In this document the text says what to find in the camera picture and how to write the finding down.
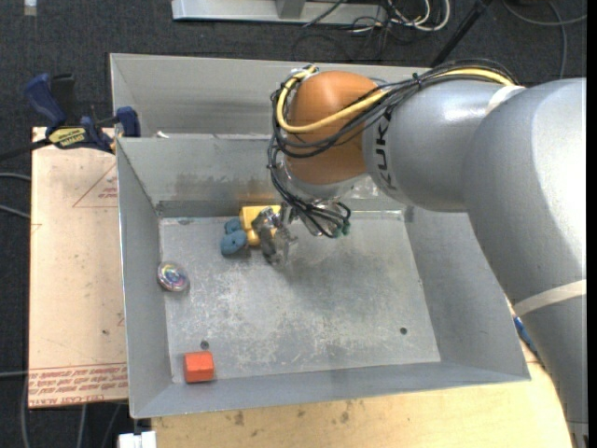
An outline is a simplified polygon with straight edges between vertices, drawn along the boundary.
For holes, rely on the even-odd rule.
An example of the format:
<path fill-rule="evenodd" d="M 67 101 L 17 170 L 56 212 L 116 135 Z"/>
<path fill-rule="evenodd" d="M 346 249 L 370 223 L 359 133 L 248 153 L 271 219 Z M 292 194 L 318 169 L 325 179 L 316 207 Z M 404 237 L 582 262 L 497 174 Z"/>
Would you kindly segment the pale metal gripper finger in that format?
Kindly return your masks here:
<path fill-rule="evenodd" d="M 280 262 L 280 254 L 276 245 L 275 231 L 272 229 L 262 229 L 259 235 L 261 251 L 270 264 Z"/>
<path fill-rule="evenodd" d="M 296 248 L 298 238 L 289 231 L 278 232 L 278 246 L 280 249 L 280 261 L 286 264 L 289 261 L 293 250 Z"/>

